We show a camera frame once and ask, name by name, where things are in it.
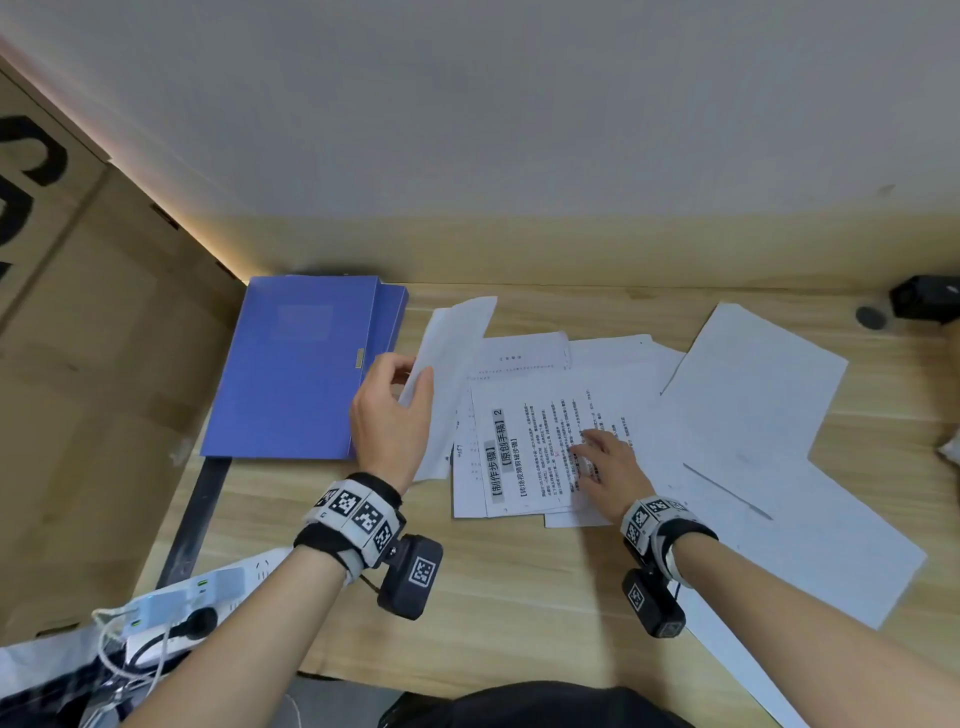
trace white wall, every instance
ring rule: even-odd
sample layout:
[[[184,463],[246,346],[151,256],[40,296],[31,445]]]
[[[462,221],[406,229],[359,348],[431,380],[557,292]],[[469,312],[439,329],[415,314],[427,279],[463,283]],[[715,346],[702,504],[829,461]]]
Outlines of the white wall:
[[[956,0],[8,0],[0,32],[181,214],[960,211]]]

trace wooden desk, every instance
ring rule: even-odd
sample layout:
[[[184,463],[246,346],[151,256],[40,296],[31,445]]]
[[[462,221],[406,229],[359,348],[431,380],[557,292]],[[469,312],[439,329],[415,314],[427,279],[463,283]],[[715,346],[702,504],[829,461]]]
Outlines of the wooden desk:
[[[686,351],[720,301],[742,303],[850,360],[812,460],[921,546],[929,558],[884,631],[960,672],[957,473],[934,453],[960,422],[960,385],[939,327],[895,322],[871,332],[856,296],[741,290],[411,285],[397,350],[416,353],[430,312],[500,297],[489,336],[563,329],[571,339],[650,333]],[[140,579],[149,591],[201,458],[194,452]],[[350,464],[238,461],[197,571],[290,544],[300,518]],[[302,669],[373,685],[460,695],[533,679],[628,685],[697,725],[772,725],[739,684],[685,633],[648,638],[619,583],[631,560],[612,528],[545,529],[541,517],[454,521],[450,488],[415,487],[409,532],[443,543],[444,562],[416,622],[350,587]]]

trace forearm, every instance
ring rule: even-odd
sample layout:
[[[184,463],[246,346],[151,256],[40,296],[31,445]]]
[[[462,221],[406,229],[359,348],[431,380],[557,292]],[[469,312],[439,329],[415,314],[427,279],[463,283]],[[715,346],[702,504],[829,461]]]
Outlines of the forearm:
[[[677,567],[811,726],[955,725],[960,680],[708,536]]]
[[[344,583],[332,557],[303,546],[214,630],[125,721],[130,728],[267,725]]]

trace hand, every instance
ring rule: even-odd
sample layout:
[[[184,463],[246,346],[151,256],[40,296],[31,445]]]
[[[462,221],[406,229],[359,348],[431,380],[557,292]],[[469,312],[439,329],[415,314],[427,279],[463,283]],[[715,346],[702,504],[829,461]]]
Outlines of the hand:
[[[391,392],[391,385],[407,380],[413,365],[410,356],[380,354],[350,405],[350,434],[360,470],[386,480],[401,495],[413,483],[426,452],[433,406],[431,367],[417,377],[409,407],[401,406]]]
[[[627,509],[636,500],[652,496],[654,487],[636,463],[634,451],[627,443],[602,429],[585,429],[583,435],[586,441],[582,445],[570,446],[570,452],[593,463],[603,482],[581,475],[577,483],[604,518],[619,527]]]

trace black metal bar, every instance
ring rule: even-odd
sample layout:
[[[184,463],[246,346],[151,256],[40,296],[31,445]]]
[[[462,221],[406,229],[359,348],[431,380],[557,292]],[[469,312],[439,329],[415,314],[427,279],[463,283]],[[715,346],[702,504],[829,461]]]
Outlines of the black metal bar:
[[[232,460],[230,457],[208,457],[204,460],[197,475],[197,484],[190,494],[190,502],[186,504],[183,518],[180,519],[177,535],[170,545],[170,553],[156,582],[158,589],[187,579],[193,573]]]

